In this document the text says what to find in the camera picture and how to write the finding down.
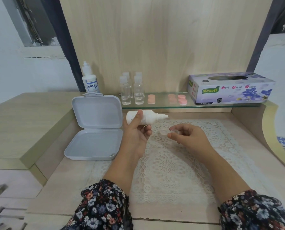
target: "white lace doily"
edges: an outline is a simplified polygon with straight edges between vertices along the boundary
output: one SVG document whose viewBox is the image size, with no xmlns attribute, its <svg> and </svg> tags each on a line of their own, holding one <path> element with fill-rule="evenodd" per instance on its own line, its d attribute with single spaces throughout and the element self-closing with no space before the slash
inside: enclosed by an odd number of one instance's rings
<svg viewBox="0 0 285 230">
<path fill-rule="evenodd" d="M 160 129 L 190 123 L 201 127 L 214 149 L 237 171 L 244 181 L 259 194 L 279 198 L 271 182 L 243 152 L 236 140 L 219 120 L 164 120 L 152 125 L 153 134 L 146 152 L 134 172 L 131 202 L 138 203 L 201 203 L 216 202 L 210 174 L 187 150 L 169 138 L 158 135 Z M 91 175 L 85 185 L 103 177 L 110 161 L 92 162 Z"/>
</svg>

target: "tissue box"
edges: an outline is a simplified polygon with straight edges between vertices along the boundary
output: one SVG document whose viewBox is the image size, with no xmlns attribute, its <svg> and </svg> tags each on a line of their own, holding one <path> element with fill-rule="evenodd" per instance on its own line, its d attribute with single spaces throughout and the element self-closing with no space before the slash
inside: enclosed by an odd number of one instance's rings
<svg viewBox="0 0 285 230">
<path fill-rule="evenodd" d="M 190 75 L 187 91 L 195 104 L 265 102 L 275 81 L 256 73 Z"/>
</svg>

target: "dark navy curtain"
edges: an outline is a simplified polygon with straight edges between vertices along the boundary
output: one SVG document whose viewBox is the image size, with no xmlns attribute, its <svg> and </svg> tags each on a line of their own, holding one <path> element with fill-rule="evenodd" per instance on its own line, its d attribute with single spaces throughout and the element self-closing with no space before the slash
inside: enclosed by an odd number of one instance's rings
<svg viewBox="0 0 285 230">
<path fill-rule="evenodd" d="M 67 22 L 59 0 L 41 0 L 46 14 L 55 30 L 58 42 L 67 58 L 72 74 L 75 78 L 79 91 L 85 92 L 82 80 L 82 72 L 79 61 L 77 60 L 75 49 L 68 30 Z"/>
</svg>

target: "hand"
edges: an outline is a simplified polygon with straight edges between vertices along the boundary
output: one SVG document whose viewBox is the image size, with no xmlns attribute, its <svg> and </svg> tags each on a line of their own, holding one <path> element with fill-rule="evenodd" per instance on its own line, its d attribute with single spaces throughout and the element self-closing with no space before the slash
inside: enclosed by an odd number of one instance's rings
<svg viewBox="0 0 285 230">
<path fill-rule="evenodd" d="M 198 161 L 205 164 L 217 154 L 200 127 L 182 123 L 172 126 L 169 130 L 179 130 L 180 134 L 169 133 L 168 138 L 185 146 Z"/>
<path fill-rule="evenodd" d="M 141 158 L 146 150 L 147 140 L 152 135 L 151 126 L 139 126 L 143 118 L 143 112 L 138 110 L 135 118 L 127 124 L 126 118 L 123 120 L 123 137 L 119 151 L 127 151 L 138 158 Z"/>
</svg>

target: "curved wooden edge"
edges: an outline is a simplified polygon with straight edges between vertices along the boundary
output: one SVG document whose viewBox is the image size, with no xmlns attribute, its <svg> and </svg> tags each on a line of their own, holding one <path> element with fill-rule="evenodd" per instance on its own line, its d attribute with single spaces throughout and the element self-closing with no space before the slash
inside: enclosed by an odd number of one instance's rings
<svg viewBox="0 0 285 230">
<path fill-rule="evenodd" d="M 260 107 L 235 107 L 231 112 L 285 166 L 285 151 L 274 124 L 277 109 L 278 105 L 267 100 Z"/>
</svg>

